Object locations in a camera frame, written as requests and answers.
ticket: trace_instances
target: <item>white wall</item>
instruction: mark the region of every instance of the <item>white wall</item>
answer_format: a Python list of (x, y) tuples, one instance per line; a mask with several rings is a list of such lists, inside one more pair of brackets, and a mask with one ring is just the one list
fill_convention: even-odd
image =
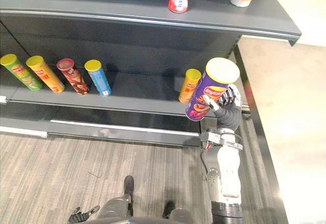
[(302, 32), (298, 43), (326, 47), (326, 0), (278, 0)]

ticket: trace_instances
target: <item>orange bottle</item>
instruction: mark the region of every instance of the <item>orange bottle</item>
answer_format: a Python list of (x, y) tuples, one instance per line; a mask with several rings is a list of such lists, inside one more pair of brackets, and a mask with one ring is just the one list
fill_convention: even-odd
[(29, 66), (39, 78), (44, 81), (44, 83), (54, 92), (60, 93), (64, 91), (65, 86), (59, 80), (59, 78), (54, 74), (51, 68), (46, 64), (42, 56), (32, 56), (26, 61), (27, 66)]

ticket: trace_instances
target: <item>shoe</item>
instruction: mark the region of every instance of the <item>shoe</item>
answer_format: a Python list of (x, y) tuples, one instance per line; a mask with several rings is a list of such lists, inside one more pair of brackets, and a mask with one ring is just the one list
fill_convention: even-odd
[(128, 204), (128, 215), (133, 216), (133, 190), (134, 182), (132, 176), (126, 176), (123, 183), (124, 194), (129, 194), (131, 196), (130, 203)]
[(173, 201), (168, 201), (167, 204), (164, 207), (163, 215), (162, 217), (164, 219), (169, 219), (171, 212), (175, 209), (175, 204)]

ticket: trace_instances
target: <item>purple chip can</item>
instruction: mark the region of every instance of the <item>purple chip can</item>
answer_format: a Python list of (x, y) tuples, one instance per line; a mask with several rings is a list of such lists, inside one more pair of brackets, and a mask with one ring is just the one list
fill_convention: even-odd
[(240, 76), (239, 68), (225, 58), (213, 58), (208, 61), (196, 90), (188, 104), (185, 114), (192, 121), (200, 121), (209, 112), (203, 95), (208, 95), (215, 102), (222, 96), (229, 84)]

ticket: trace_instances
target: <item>blue chip can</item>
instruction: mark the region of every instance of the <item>blue chip can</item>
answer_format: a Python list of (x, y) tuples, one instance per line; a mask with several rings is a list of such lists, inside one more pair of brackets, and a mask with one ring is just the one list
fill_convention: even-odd
[(102, 64), (98, 60), (88, 60), (85, 63), (85, 69), (88, 71), (93, 83), (102, 97), (111, 95), (112, 90), (107, 82), (102, 69)]

